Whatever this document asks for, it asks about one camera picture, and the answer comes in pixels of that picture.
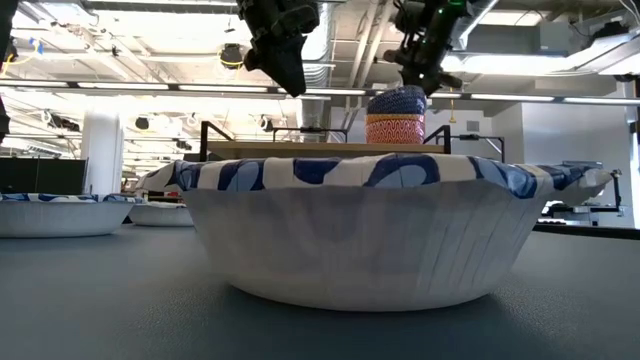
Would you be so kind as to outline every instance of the table surface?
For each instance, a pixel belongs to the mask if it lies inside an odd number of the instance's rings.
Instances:
[[[0,239],[0,359],[638,359],[640,242],[531,235],[492,294],[340,313],[224,283],[193,229]]]

